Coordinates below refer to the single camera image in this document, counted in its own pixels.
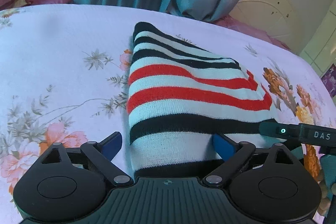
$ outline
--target striped sock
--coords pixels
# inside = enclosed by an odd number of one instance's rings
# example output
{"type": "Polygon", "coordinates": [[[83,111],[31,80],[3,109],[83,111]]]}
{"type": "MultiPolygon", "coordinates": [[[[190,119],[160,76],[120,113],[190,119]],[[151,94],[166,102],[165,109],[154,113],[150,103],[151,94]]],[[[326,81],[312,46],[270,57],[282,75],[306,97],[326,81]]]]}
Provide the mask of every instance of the striped sock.
{"type": "Polygon", "coordinates": [[[237,61],[146,22],[137,23],[133,41],[127,112],[135,177],[207,175],[223,162],[215,133],[264,148],[279,142],[258,134],[260,122],[276,121],[276,109],[237,61]]]}

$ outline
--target pink flower print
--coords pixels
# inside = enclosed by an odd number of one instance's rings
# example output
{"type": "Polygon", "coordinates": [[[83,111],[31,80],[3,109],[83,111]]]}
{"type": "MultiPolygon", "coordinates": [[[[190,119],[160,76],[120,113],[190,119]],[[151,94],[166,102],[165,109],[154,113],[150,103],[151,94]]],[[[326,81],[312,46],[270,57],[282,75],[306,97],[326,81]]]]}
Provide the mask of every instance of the pink flower print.
{"type": "Polygon", "coordinates": [[[39,144],[24,139],[18,151],[0,159],[0,175],[10,183],[8,190],[10,194],[13,194],[16,183],[38,159],[39,155],[39,144]]]}
{"type": "Polygon", "coordinates": [[[87,142],[83,131],[66,132],[63,122],[55,122],[48,126],[45,133],[46,142],[40,143],[41,154],[54,142],[60,142],[64,147],[80,147],[87,142]]]}
{"type": "Polygon", "coordinates": [[[124,53],[120,55],[120,68],[127,71],[131,65],[133,52],[130,49],[124,50],[124,53]]]}

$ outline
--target red stripe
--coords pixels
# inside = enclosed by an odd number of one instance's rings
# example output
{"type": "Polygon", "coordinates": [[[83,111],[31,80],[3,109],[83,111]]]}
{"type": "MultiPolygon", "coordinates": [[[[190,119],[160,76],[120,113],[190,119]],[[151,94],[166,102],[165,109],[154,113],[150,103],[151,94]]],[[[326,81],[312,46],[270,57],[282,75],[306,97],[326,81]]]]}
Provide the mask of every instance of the red stripe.
{"type": "Polygon", "coordinates": [[[243,100],[219,92],[181,88],[178,86],[163,86],[136,92],[128,100],[127,112],[128,114],[131,113],[134,108],[144,103],[165,99],[207,102],[212,104],[235,106],[244,110],[253,111],[269,110],[272,105],[272,98],[268,92],[265,93],[262,100],[243,100]]]}
{"type": "Polygon", "coordinates": [[[197,78],[193,76],[189,71],[179,66],[174,65],[148,65],[142,68],[137,69],[134,71],[128,80],[128,84],[131,85],[136,80],[154,76],[154,75],[175,75],[175,76],[184,76],[195,81],[207,85],[213,86],[220,86],[223,88],[228,89],[250,89],[250,90],[257,90],[258,83],[253,79],[253,74],[247,71],[249,75],[248,79],[244,78],[234,78],[234,79],[204,79],[204,78],[197,78]]]}

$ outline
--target orange flower print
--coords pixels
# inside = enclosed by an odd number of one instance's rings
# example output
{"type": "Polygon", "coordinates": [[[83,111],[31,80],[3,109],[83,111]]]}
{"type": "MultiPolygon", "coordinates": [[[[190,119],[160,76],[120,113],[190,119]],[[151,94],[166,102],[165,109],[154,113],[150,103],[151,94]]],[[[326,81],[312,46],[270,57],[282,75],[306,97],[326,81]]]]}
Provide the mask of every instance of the orange flower print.
{"type": "Polygon", "coordinates": [[[310,113],[313,113],[313,107],[311,105],[311,98],[310,98],[310,94],[301,86],[301,85],[296,85],[296,91],[297,94],[300,96],[301,98],[301,102],[305,107],[308,107],[310,113]]]}
{"type": "Polygon", "coordinates": [[[298,117],[299,121],[306,124],[314,124],[313,117],[307,111],[305,107],[300,107],[299,105],[296,106],[296,116],[298,117]]]}
{"type": "Polygon", "coordinates": [[[275,95],[282,95],[280,86],[283,86],[281,78],[274,73],[272,69],[264,68],[264,78],[269,83],[269,91],[275,95]]]}
{"type": "Polygon", "coordinates": [[[120,55],[120,68],[127,71],[131,66],[133,52],[130,49],[124,50],[124,53],[120,55]]]}
{"type": "Polygon", "coordinates": [[[10,183],[8,191],[11,195],[18,180],[25,174],[35,160],[38,159],[39,155],[39,144],[24,139],[18,151],[0,159],[0,175],[6,178],[7,182],[10,183]]]}
{"type": "Polygon", "coordinates": [[[0,17],[2,18],[9,18],[11,15],[19,13],[19,10],[16,8],[13,9],[7,9],[2,12],[0,12],[0,17]]]}
{"type": "Polygon", "coordinates": [[[52,123],[48,126],[45,133],[45,142],[40,143],[41,154],[54,142],[63,143],[64,147],[80,147],[88,139],[83,131],[69,133],[65,131],[63,122],[52,123]]]}
{"type": "Polygon", "coordinates": [[[318,175],[320,173],[321,167],[319,164],[319,159],[316,156],[316,150],[311,144],[305,144],[306,154],[303,155],[303,162],[306,170],[311,174],[311,176],[318,181],[318,175]]]}

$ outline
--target black circular pad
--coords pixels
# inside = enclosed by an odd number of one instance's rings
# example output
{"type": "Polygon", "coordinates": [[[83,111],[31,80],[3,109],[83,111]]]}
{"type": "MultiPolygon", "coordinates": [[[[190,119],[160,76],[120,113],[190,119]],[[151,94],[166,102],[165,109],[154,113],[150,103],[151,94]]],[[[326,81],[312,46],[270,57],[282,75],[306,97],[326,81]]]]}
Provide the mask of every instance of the black circular pad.
{"type": "Polygon", "coordinates": [[[13,192],[21,214],[47,223],[80,219],[100,206],[105,196],[100,175],[57,163],[36,165],[13,192]]]}
{"type": "Polygon", "coordinates": [[[297,186],[290,179],[272,177],[260,181],[259,190],[269,198],[287,199],[297,193],[297,186]]]}
{"type": "Polygon", "coordinates": [[[312,176],[302,165],[290,164],[241,173],[232,181],[229,193],[246,215],[268,223],[312,217],[321,199],[320,187],[312,176]]]}
{"type": "Polygon", "coordinates": [[[46,178],[37,186],[38,192],[45,198],[65,198],[71,195],[76,188],[76,181],[60,176],[46,178]]]}

